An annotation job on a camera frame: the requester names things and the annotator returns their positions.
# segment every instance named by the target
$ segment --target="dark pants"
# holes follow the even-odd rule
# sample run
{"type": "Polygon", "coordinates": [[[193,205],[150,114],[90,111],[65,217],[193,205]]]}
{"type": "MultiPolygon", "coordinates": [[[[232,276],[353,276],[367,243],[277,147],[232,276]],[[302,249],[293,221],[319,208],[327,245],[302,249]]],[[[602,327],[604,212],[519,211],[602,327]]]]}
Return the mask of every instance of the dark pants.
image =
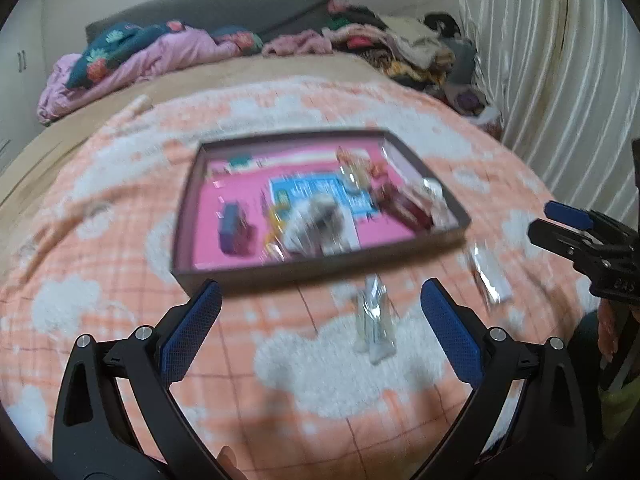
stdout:
{"type": "Polygon", "coordinates": [[[567,347],[580,386],[580,395],[587,423],[587,439],[592,450],[597,450],[603,441],[602,412],[598,396],[600,360],[598,350],[598,316],[587,314],[575,329],[567,347]]]}

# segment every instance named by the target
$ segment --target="blue textured pad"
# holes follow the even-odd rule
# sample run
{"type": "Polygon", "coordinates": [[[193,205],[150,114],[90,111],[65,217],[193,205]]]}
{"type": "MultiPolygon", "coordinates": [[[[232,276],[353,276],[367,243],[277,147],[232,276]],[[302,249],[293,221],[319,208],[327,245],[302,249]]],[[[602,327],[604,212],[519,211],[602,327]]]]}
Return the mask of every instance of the blue textured pad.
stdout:
{"type": "Polygon", "coordinates": [[[162,347],[160,379],[165,388],[184,379],[200,345],[213,326],[222,307],[222,292],[216,282],[195,300],[178,328],[162,347]]]}
{"type": "Polygon", "coordinates": [[[473,337],[431,280],[424,282],[420,306],[458,378],[477,388],[482,382],[482,355],[473,337]]]}
{"type": "Polygon", "coordinates": [[[584,209],[576,209],[553,200],[546,203],[545,216],[550,220],[555,220],[581,231],[593,229],[593,220],[584,209]]]}

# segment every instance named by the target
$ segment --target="gray headboard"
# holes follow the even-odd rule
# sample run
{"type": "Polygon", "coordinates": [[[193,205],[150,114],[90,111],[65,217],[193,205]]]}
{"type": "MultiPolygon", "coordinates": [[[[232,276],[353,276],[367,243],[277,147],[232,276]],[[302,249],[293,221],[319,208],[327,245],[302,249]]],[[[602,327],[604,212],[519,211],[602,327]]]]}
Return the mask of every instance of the gray headboard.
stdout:
{"type": "Polygon", "coordinates": [[[295,34],[326,26],[329,0],[152,0],[86,26],[87,43],[117,22],[145,27],[167,20],[183,20],[191,27],[212,32],[225,25],[241,25],[271,41],[281,34],[295,34]]]}

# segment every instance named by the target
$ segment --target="silver bolt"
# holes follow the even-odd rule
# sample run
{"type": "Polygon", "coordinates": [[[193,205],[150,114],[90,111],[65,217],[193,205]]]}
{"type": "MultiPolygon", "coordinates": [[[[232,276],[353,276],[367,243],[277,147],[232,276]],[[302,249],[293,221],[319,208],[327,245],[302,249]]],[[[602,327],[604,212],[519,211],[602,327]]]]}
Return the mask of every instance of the silver bolt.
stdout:
{"type": "Polygon", "coordinates": [[[151,336],[152,332],[153,331],[150,326],[141,326],[136,330],[136,339],[140,339],[140,341],[149,339],[149,336],[151,336]]]}
{"type": "Polygon", "coordinates": [[[555,350],[562,350],[564,348],[564,343],[559,337],[552,337],[549,340],[549,344],[551,345],[551,348],[555,350]]]}
{"type": "Polygon", "coordinates": [[[76,339],[76,344],[80,348],[84,348],[91,342],[91,336],[88,334],[82,334],[78,339],[76,339]]]}
{"type": "Polygon", "coordinates": [[[489,330],[489,336],[491,336],[491,339],[494,341],[504,341],[507,339],[507,333],[498,327],[489,330]]]}

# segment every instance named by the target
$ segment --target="orange plaid blanket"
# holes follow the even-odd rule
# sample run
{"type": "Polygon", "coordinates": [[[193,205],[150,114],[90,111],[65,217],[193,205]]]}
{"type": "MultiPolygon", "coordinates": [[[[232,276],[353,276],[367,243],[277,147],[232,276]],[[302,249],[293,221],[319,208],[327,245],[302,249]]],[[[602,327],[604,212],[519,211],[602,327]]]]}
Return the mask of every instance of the orange plaid blanket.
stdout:
{"type": "MultiPolygon", "coordinates": [[[[144,96],[111,118],[59,174],[0,291],[0,399],[30,445],[50,454],[69,349],[81,333],[122,338],[186,298],[169,272],[183,179],[197,145],[292,128],[377,126],[410,145],[472,218],[514,288],[488,311],[462,250],[381,272],[397,316],[398,354],[377,367],[354,354],[349,291],[364,277],[227,298],[172,393],[203,442],[231,446],[252,479],[409,476],[469,390],[453,374],[418,294],[437,276],[487,325],[516,338],[567,338],[597,302],[588,281],[532,246],[550,199],[532,172],[443,104],[391,82],[290,78],[206,91],[155,108],[144,96]]],[[[140,441],[158,455],[124,399],[140,441]]],[[[506,430],[515,397],[492,441],[506,430]]]]}

